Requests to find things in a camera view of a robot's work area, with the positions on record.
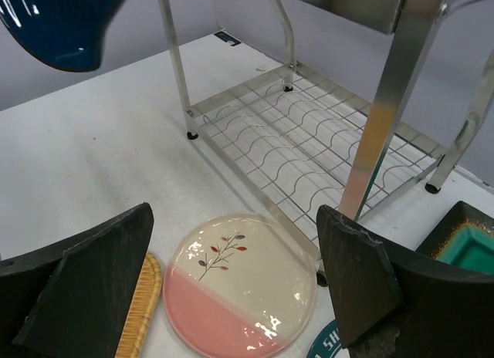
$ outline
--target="yellow wooden tray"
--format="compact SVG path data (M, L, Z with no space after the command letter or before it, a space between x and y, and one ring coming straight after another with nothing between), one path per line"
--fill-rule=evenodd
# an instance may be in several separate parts
M161 293L162 282L160 263L148 252L140 271L115 358L139 357Z

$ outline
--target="branch with leaves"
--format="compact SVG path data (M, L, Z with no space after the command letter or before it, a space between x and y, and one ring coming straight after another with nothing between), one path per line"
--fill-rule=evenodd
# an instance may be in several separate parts
M233 237L222 237L222 241L226 242L224 248L217 244L216 246L211 246L211 250L216 254L216 257L210 258L208 260L208 253L205 252L204 260L199 260L199 265L201 267L205 267L204 273L202 274L199 281L201 281L206 273L208 273L211 269L221 269L222 271L228 271L229 268L221 263L229 263L228 258L234 254L234 252L229 252L225 254L228 250L237 250L238 252L244 252L247 250L245 246L239 246L238 241L241 241L245 238L244 235L240 235L238 232Z

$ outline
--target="white table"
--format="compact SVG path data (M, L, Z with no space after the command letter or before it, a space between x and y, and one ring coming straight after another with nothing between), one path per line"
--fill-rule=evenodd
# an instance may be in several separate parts
M183 46L193 102L276 64L224 56L206 37ZM239 56L245 49L236 47ZM199 139L190 142L167 53L0 113L0 252L34 250L91 228L143 201L155 217L151 251L164 266L193 227L262 206ZM493 197L453 173L439 195L423 184L365 225L415 248L456 201L494 215ZM280 357L305 357L334 314L327 289L302 336ZM142 357L195 357L158 304Z

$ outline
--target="wall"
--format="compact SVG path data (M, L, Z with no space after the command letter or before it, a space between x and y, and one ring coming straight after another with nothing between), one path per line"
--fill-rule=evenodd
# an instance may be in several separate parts
M296 36L296 57L372 100L391 37L296 0L283 0ZM283 31L269 0L215 0L218 24L277 59ZM473 90L494 48L494 1L465 8L446 20L411 96L404 121L449 145L462 125ZM461 165L494 184L494 112Z
M171 0L181 42L216 29L213 0ZM157 0L127 0L107 31L103 65L93 73L63 73L45 66L0 24L0 110L106 73L168 48Z

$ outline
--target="teal plate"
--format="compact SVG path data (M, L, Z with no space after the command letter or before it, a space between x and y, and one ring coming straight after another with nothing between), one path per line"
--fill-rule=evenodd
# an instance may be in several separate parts
M307 358L350 358L348 350L341 349L337 321L332 321L314 340Z
M494 274L494 219L460 201L417 249L440 262Z

